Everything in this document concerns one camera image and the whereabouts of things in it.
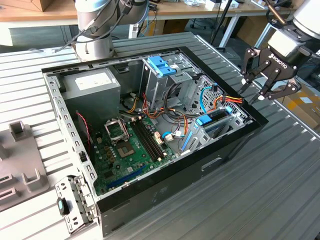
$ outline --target cable connector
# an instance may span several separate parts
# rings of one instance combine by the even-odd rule
[[[135,0],[126,1],[126,3],[124,4],[124,7],[122,9],[122,14],[127,15],[128,13],[130,13],[134,4],[135,4]]]
[[[130,92],[130,96],[135,99],[137,95],[135,93],[133,93],[133,92]]]
[[[223,95],[222,95],[222,100],[221,100],[222,104],[224,104],[225,101],[226,101],[226,94],[223,94]]]
[[[218,84],[217,83],[214,83],[213,84],[213,91],[214,92],[217,92],[218,91]]]
[[[242,97],[242,99],[241,99],[241,103],[240,103],[240,106],[243,106],[245,104],[245,98],[244,97]]]

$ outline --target label sticker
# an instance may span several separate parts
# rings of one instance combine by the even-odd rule
[[[300,97],[300,99],[305,103],[305,104],[312,104],[313,102],[311,101],[310,98],[308,97]]]
[[[179,67],[178,67],[178,65],[177,64],[172,64],[172,65],[170,65],[170,68],[172,68],[172,69],[178,69]]]
[[[78,77],[75,80],[75,83],[77,84],[79,90],[82,91],[106,84],[111,84],[112,81],[105,72],[101,72],[90,76]]]

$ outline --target cardboard box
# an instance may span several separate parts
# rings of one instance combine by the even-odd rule
[[[248,16],[236,36],[250,46],[254,46],[267,24],[268,20],[266,16]],[[272,28],[269,34],[265,37],[260,49],[268,46],[268,40],[274,33],[275,30]]]
[[[0,0],[1,5],[44,12],[53,0]]]
[[[294,115],[310,128],[320,133],[320,96],[315,95],[306,85],[292,95],[278,99]]]

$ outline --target metal workbench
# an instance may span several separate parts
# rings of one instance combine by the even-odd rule
[[[117,40],[114,46],[120,56],[187,46],[229,85],[241,87],[237,68],[191,33]],[[76,170],[40,69],[77,61],[71,48],[57,54],[0,54],[0,131],[16,120],[31,125],[51,186],[48,192],[0,212],[0,239],[69,237],[53,186]],[[256,91],[251,87],[244,96],[252,97]],[[108,239],[313,240],[320,232],[319,136],[277,102],[265,100],[254,106],[269,124],[232,161]],[[91,224],[71,239],[98,240],[99,229]]]

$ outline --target yellow wire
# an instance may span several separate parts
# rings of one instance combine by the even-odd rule
[[[230,98],[230,99],[235,99],[235,100],[242,100],[242,98],[237,98],[237,97],[232,97],[232,96],[226,96],[227,98]]]
[[[137,104],[137,98],[134,99],[133,106],[129,111],[127,111],[127,113],[129,114],[132,113],[136,109],[136,104]]]

